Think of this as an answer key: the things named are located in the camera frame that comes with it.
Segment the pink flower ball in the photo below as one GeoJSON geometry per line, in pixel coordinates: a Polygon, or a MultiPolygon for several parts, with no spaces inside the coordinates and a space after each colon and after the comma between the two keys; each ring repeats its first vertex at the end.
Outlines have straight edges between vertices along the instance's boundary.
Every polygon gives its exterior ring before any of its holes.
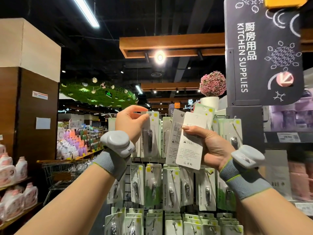
{"type": "Polygon", "coordinates": [[[226,90],[226,79],[223,74],[214,71],[201,78],[199,89],[205,96],[220,96],[226,90]]]}

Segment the hand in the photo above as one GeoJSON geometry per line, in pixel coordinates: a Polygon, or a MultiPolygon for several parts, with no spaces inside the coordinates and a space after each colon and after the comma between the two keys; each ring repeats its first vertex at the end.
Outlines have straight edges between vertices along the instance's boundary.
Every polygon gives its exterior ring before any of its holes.
{"type": "Polygon", "coordinates": [[[148,111],[142,106],[128,106],[126,109],[117,113],[115,121],[115,130],[126,132],[129,139],[135,144],[141,133],[143,123],[149,119],[149,114],[137,114],[134,111],[148,111]]]}
{"type": "Polygon", "coordinates": [[[203,162],[218,171],[223,168],[231,157],[231,153],[235,151],[231,143],[216,132],[198,126],[182,126],[182,129],[188,134],[198,135],[204,138],[206,146],[203,147],[203,162]]]}

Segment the gray wristband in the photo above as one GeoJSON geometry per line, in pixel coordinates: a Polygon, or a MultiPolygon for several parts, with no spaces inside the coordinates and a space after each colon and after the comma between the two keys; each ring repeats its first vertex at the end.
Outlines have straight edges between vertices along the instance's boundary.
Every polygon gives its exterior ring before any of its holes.
{"type": "Polygon", "coordinates": [[[126,171],[127,158],[121,158],[111,149],[105,149],[95,159],[94,163],[101,166],[104,170],[110,173],[118,181],[122,178],[126,171]]]}
{"type": "Polygon", "coordinates": [[[240,200],[272,188],[256,169],[246,169],[231,159],[221,170],[220,177],[240,200]]]}

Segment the person's left hand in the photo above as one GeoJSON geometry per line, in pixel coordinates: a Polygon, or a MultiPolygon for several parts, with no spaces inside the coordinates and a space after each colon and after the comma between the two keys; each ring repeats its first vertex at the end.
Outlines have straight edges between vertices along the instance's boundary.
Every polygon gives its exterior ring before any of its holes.
{"type": "Polygon", "coordinates": [[[141,133],[143,123],[149,119],[149,114],[137,114],[134,112],[148,111],[147,108],[142,106],[128,106],[126,109],[117,113],[115,121],[115,130],[122,130],[126,132],[129,139],[135,144],[141,133]]]}

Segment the green exit sign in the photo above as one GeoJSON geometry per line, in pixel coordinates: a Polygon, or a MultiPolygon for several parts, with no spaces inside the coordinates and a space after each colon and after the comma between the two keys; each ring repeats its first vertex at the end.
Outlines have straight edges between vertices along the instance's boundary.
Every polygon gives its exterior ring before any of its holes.
{"type": "Polygon", "coordinates": [[[112,93],[111,92],[109,92],[109,91],[105,91],[105,94],[106,94],[106,96],[108,96],[109,98],[112,98],[112,93]]]}

